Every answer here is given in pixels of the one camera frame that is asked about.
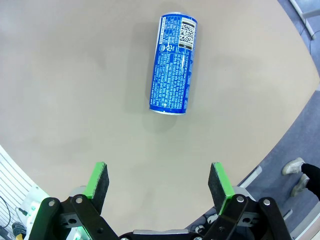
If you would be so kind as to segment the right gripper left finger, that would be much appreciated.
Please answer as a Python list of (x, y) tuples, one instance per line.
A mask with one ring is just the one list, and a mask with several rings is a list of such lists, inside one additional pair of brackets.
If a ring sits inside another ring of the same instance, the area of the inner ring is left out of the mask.
[(117, 234), (101, 216), (108, 187), (107, 164), (97, 162), (82, 194), (65, 201), (55, 197), (42, 200), (28, 238), (65, 240), (72, 228), (82, 227), (91, 240), (117, 240)]

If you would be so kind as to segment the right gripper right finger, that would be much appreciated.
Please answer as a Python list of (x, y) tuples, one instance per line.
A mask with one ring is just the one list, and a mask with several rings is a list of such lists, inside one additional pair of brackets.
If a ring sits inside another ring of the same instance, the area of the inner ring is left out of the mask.
[(230, 240), (237, 227), (249, 228), (255, 240), (290, 240), (281, 211), (272, 197), (258, 201), (235, 193), (220, 162), (210, 166), (208, 178), (217, 219), (204, 234), (204, 240)]

